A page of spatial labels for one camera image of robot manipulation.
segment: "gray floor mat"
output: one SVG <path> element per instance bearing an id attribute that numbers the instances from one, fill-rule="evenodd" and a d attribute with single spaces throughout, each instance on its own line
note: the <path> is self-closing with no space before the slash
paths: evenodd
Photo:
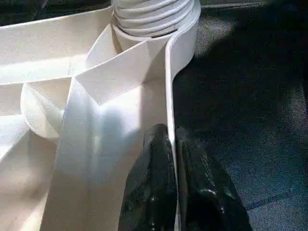
<path id="1" fill-rule="evenodd" d="M 307 37 L 279 18 L 233 31 L 237 18 L 206 15 L 196 57 L 173 84 L 176 126 L 203 136 L 231 175 L 255 231 L 306 231 L 308 119 L 301 77 Z"/>

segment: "ribbed plastic hose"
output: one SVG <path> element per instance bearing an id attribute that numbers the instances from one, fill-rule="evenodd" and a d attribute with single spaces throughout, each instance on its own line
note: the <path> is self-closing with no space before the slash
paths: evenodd
<path id="1" fill-rule="evenodd" d="M 118 26 L 127 34 L 158 37 L 177 30 L 193 11 L 195 0 L 114 0 Z"/>

